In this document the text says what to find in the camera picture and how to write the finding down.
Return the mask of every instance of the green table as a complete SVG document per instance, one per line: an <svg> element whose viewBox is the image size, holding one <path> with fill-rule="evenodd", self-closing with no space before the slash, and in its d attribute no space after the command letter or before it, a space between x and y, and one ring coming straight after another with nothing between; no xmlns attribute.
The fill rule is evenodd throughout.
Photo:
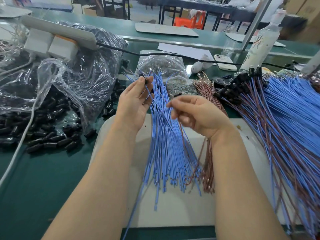
<svg viewBox="0 0 320 240"><path fill-rule="evenodd" d="M34 15L41 15L42 11L34 10ZM128 40L127 49L133 52L140 50L156 50L158 42L209 49L214 54L222 52L227 40L231 41L224 33L196 30L199 38L186 38L170 35L155 35L138 33L135 31L134 22L121 19L91 17L75 15L59 11L45 11L44 19L49 21L70 21L90 24L106 29L109 32L121 35ZM300 44L291 41L281 41L286 48L274 47L267 57L266 62L284 65L296 60L307 62L310 56L319 50L317 45ZM235 48L240 48L240 43L234 42ZM234 62L242 62L246 52L235 52ZM130 60L129 68L135 70L138 57L124 54L124 59ZM185 65L192 65L190 59L184 59ZM224 76L227 72L213 66L207 75ZM103 124L100 118L97 127ZM86 143L81 149L71 154L65 151L47 153L42 156L30 156L21 150L14 170L0 189L0 239L1 240L39 240L52 218L55 217L63 203L77 186L86 172L94 141ZM0 160L0 175L9 164L13 152L2 151ZM165 229L132 229L128 239L187 239L215 237L213 226L204 227L174 227Z"/></svg>

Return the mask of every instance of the white phone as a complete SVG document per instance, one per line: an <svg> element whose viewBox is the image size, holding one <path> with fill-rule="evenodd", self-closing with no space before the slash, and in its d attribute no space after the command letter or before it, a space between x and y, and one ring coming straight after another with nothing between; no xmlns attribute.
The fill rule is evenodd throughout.
<svg viewBox="0 0 320 240"><path fill-rule="evenodd" d="M231 58L229 56L214 55L214 59L215 59L215 61L233 63L233 61L231 60ZM238 68L235 65L220 64L220 63L218 63L217 65L221 70L225 70L225 71L236 72L238 70Z"/></svg>

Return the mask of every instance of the orange stool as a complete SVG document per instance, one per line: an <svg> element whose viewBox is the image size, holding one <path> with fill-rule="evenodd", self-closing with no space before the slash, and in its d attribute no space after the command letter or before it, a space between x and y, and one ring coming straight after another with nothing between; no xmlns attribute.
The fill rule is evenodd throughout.
<svg viewBox="0 0 320 240"><path fill-rule="evenodd" d="M196 29L202 29L205 24L206 12L201 11L201 15L199 16L199 21L195 23Z"/></svg>
<svg viewBox="0 0 320 240"><path fill-rule="evenodd" d="M174 19L174 26L177 27L186 27L186 28L195 28L197 17L194 16L192 19L184 18L184 17L176 17Z"/></svg>

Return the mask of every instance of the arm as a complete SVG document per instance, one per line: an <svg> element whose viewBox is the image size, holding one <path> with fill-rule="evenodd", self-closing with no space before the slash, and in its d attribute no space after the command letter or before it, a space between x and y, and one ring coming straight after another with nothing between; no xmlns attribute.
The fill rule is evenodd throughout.
<svg viewBox="0 0 320 240"><path fill-rule="evenodd" d="M148 78L149 91L152 79ZM144 84L142 78L121 94L114 123L95 160L42 240L120 238L135 139L151 104L148 92L141 94Z"/></svg>
<svg viewBox="0 0 320 240"><path fill-rule="evenodd" d="M219 240L288 239L251 165L242 138L222 111L200 96L169 104L178 120L211 138Z"/></svg>

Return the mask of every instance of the person's right hand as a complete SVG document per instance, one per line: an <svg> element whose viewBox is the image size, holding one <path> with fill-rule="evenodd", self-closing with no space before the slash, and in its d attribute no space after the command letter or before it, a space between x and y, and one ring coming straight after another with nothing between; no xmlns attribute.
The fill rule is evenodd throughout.
<svg viewBox="0 0 320 240"><path fill-rule="evenodd" d="M234 129L229 118L216 105L202 96L181 95L171 100L171 118L185 127L211 138L220 130Z"/></svg>

